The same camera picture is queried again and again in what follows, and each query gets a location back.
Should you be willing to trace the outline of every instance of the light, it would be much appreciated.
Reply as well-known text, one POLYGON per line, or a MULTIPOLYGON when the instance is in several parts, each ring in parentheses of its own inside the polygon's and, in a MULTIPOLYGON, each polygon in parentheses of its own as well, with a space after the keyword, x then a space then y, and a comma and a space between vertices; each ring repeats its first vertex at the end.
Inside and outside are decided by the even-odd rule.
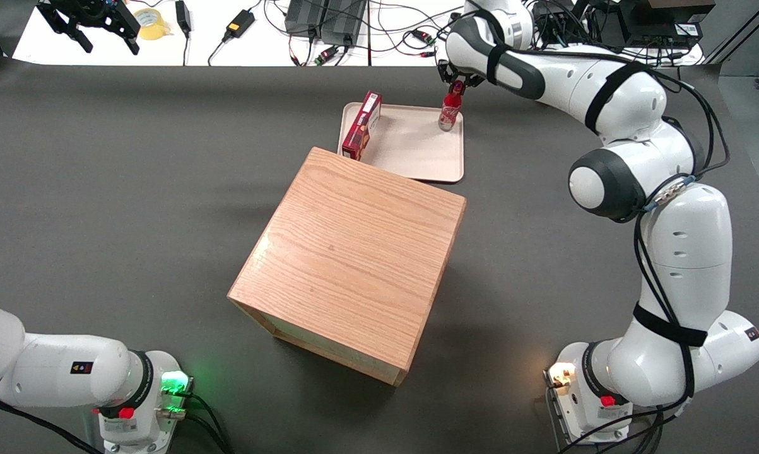
POLYGON ((556 363, 550 367, 549 373, 556 388, 569 386, 570 380, 575 376, 575 365, 572 363, 556 363))
POLYGON ((160 388, 166 393, 185 393, 189 388, 189 376, 183 371, 169 371, 160 376, 160 388))

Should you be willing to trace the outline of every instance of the red button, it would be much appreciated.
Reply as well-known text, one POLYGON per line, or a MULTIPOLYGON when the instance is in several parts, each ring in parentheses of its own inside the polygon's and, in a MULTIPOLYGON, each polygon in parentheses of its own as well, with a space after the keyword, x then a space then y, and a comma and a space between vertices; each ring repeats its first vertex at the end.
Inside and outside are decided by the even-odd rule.
POLYGON ((131 419, 134 413, 134 408, 122 408, 119 410, 119 417, 121 419, 131 419))

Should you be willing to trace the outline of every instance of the white table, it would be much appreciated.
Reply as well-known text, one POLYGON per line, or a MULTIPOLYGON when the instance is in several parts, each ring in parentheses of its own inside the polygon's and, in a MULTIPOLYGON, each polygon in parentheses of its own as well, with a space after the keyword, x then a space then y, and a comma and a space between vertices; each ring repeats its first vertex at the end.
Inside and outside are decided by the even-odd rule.
MULTIPOLYGON (((191 11, 192 26, 189 43, 189 66, 207 66, 209 55, 220 43, 221 36, 229 21, 234 18, 241 9, 251 8, 257 0, 185 0, 186 6, 191 11)), ((246 31, 241 38, 231 40, 215 55, 212 60, 213 66, 293 66, 289 56, 288 46, 290 39, 281 31, 270 24, 284 29, 284 15, 279 8, 286 11, 290 0, 263 0, 252 12, 256 16, 256 22, 246 31)), ((401 52, 377 52, 377 50, 391 49, 398 44, 403 37, 404 31, 413 28, 414 24, 444 26, 449 22, 449 9, 462 11, 464 0, 371 0, 370 19, 373 26, 379 26, 388 30, 401 29, 390 32, 388 35, 376 30, 371 31, 371 49, 373 52, 374 66, 434 66, 435 58, 422 58, 417 55, 404 55, 401 52), (391 6, 399 3, 414 6, 428 15, 437 15, 433 20, 425 20, 426 17, 420 12, 408 8, 391 6)), ((139 9, 148 8, 143 3, 129 3, 128 8, 133 13, 139 9)), ((48 26, 44 18, 34 9, 28 19, 25 31, 18 43, 13 58, 16 60, 30 61, 39 64, 88 64, 89 66, 180 66, 183 63, 183 37, 177 18, 175 17, 174 0, 163 0, 155 8, 163 15, 163 19, 172 29, 171 35, 159 40, 147 41, 139 38, 141 47, 139 55, 133 55, 120 37, 96 28, 82 28, 85 35, 93 43, 93 52, 86 54, 79 44, 70 40, 65 35, 57 35, 48 26)), ((365 20, 368 20, 368 11, 365 12, 365 20)), ((426 28, 426 32, 434 32, 433 28, 426 28)), ((368 28, 363 24, 357 45, 362 48, 368 46, 368 28)), ((292 38, 292 47, 295 55, 301 61, 307 55, 309 41, 307 38, 292 38)), ((408 38, 413 45, 420 45, 414 38, 408 38)), ((311 52, 310 61, 322 50, 330 47, 328 44, 316 41, 311 52)), ((409 54, 419 54, 421 50, 411 49, 402 44, 401 50, 409 54)), ((443 45, 438 45, 439 57, 445 58, 443 45)), ((649 63, 656 59, 657 49, 630 49, 632 52, 640 52, 647 55, 649 63)), ((679 66, 689 66, 704 60, 702 48, 696 46, 690 54, 675 60, 679 66)), ((664 64, 670 64, 670 60, 663 59, 664 64)), ((367 66, 367 49, 350 49, 344 58, 342 66, 367 66)))

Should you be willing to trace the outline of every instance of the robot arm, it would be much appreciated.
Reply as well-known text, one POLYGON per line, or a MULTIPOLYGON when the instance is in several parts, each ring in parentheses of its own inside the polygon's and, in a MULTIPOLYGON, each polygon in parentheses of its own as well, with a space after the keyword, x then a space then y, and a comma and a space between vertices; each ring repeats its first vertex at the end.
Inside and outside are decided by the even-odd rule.
MULTIPOLYGON (((469 1, 466 12, 472 14, 452 24, 446 40, 455 74, 486 78, 555 107, 601 138, 602 147, 570 168, 570 195, 582 209, 618 222, 649 211, 638 218, 638 227, 657 281, 680 327, 706 336, 703 345, 691 348, 694 391, 748 370, 759 360, 759 332, 725 311, 732 261, 729 209, 713 187, 677 178, 697 175, 707 157, 693 135, 662 116, 664 88, 627 63, 602 59, 612 52, 595 46, 527 52, 533 20, 519 0, 469 1)), ((559 354, 547 378, 569 441, 623 440, 633 404, 653 407, 684 395, 680 344, 662 332, 664 324, 668 318, 644 277, 635 317, 622 338, 576 342, 559 354), (659 322, 647 320, 652 317, 659 322)))
POLYGON ((185 413, 189 377, 163 351, 130 351, 89 335, 29 334, 0 310, 0 402, 15 407, 92 405, 105 448, 166 452, 185 413))
POLYGON ((79 26, 104 28, 122 37, 134 55, 139 52, 135 40, 141 26, 126 8, 124 0, 40 0, 37 10, 51 30, 56 34, 65 33, 85 52, 91 52, 93 44, 79 26), (68 18, 67 23, 62 19, 63 15, 68 18))

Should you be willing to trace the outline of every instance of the wooden crate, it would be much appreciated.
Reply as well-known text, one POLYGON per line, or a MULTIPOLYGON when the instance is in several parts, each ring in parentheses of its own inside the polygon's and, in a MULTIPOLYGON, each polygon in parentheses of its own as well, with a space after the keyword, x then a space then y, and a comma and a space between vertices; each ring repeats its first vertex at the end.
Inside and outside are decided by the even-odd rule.
POLYGON ((276 338, 398 386, 466 199, 312 149, 228 293, 276 338))

